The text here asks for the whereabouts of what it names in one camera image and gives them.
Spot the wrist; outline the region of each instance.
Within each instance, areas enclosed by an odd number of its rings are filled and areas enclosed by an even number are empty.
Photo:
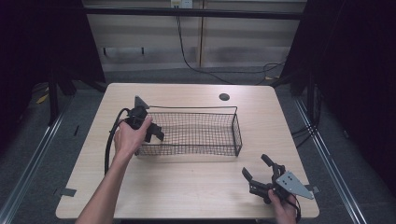
[[[117,164],[118,166],[128,165],[132,156],[126,156],[126,155],[121,155],[121,153],[116,153],[116,155],[114,155],[113,162],[111,163],[111,165],[113,164]]]

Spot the human arm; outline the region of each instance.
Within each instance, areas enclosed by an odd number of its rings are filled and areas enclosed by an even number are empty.
[[[152,117],[147,117],[138,130],[121,122],[114,135],[116,154],[102,182],[85,205],[76,223],[112,223],[122,179],[128,163],[143,143]]]
[[[274,194],[272,189],[268,190],[268,196],[271,199],[275,209],[276,223],[277,224],[295,224],[296,223],[296,209],[288,203],[281,202]],[[289,202],[296,204],[296,199],[293,195],[288,198]]]

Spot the wire basket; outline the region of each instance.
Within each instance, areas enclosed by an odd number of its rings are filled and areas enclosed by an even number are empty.
[[[180,109],[191,107],[162,108]],[[234,108],[234,112],[232,114],[188,112],[149,113],[153,117],[153,122],[163,128],[165,137],[161,143],[142,145],[135,154],[140,156],[176,154],[238,156],[242,148],[242,138],[238,117],[236,116],[236,106],[194,107],[194,110],[206,108]]]

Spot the table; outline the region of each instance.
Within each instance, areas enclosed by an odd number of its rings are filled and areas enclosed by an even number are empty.
[[[230,99],[220,100],[222,93],[229,94]],[[236,105],[243,146],[238,157],[134,156],[120,189],[115,218],[274,217],[271,205],[248,192],[248,182],[241,173],[246,167],[256,180],[270,182],[272,169],[261,160],[263,153],[309,184],[273,88],[115,83],[107,88],[66,186],[77,192],[74,197],[62,197],[57,217],[77,218],[93,195],[104,176],[108,131],[122,108],[134,107],[136,95],[148,105]],[[299,201],[303,217],[318,215],[316,200],[299,197]]]

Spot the human hand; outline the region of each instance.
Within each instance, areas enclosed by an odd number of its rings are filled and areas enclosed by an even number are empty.
[[[268,197],[275,209],[275,216],[277,224],[295,224],[296,223],[296,209],[286,202],[281,202],[272,189],[268,190]],[[293,195],[288,198],[289,202],[296,204],[296,199]]]
[[[114,160],[129,161],[145,140],[146,132],[152,122],[152,117],[147,116],[142,126],[134,130],[126,122],[120,122],[119,129],[114,135],[116,155]]]

